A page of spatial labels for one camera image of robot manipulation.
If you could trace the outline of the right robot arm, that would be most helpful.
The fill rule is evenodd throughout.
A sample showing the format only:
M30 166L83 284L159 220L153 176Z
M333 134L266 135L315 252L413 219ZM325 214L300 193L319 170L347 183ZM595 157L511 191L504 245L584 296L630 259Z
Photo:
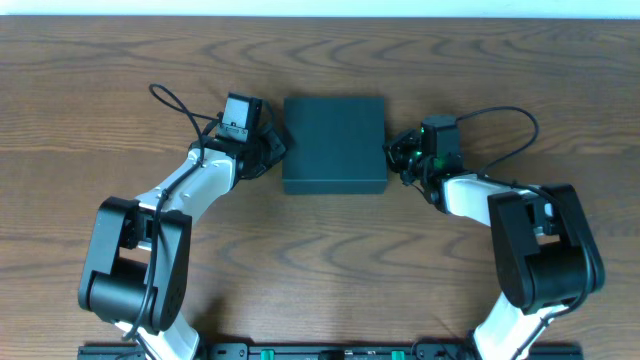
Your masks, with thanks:
M605 282L603 260L575 188L501 181L465 167L460 118L434 115L383 146L390 170L440 212L489 227L498 300L454 359L528 359L540 335Z

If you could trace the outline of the dark green box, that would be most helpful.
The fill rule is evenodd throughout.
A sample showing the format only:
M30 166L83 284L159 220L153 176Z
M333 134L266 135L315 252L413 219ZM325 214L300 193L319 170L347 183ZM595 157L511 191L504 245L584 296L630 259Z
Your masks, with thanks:
M381 194L387 186L382 97L287 97L289 195Z

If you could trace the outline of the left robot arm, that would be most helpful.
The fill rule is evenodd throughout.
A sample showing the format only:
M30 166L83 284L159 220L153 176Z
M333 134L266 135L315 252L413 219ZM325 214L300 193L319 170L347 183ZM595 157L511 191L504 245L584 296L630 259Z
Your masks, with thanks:
M210 347L185 319L191 233L239 181L262 176L286 147L261 114L264 100L231 93L197 127L185 161L133 199L100 205L78 288L79 306L123 333L120 345L85 345L81 359L207 359Z

